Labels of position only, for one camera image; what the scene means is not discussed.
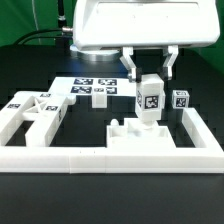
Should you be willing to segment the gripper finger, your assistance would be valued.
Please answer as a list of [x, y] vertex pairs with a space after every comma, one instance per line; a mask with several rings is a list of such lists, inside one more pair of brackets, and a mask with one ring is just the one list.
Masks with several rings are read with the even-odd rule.
[[122, 48], [122, 56], [120, 60], [124, 67], [128, 71], [128, 79], [130, 82], [140, 82], [142, 76], [142, 70], [137, 68], [135, 63], [133, 62], [131, 56], [133, 55], [132, 47], [123, 47]]
[[172, 67], [178, 57], [179, 48], [177, 45], [170, 45], [163, 49], [163, 56], [165, 61], [161, 70], [161, 77], [163, 80], [172, 79]]

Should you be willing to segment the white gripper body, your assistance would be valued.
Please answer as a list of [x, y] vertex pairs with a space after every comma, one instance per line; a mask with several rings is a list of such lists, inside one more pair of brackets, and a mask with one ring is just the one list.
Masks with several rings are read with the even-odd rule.
[[220, 36], [216, 0], [77, 0], [80, 49], [208, 46]]

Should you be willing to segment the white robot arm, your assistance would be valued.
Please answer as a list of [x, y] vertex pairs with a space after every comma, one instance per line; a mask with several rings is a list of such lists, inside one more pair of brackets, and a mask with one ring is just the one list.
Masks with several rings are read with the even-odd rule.
[[161, 49], [170, 80], [179, 49], [209, 46], [219, 36], [216, 0], [77, 0], [74, 10], [76, 49], [87, 55], [121, 51], [133, 82], [140, 80], [135, 50]]

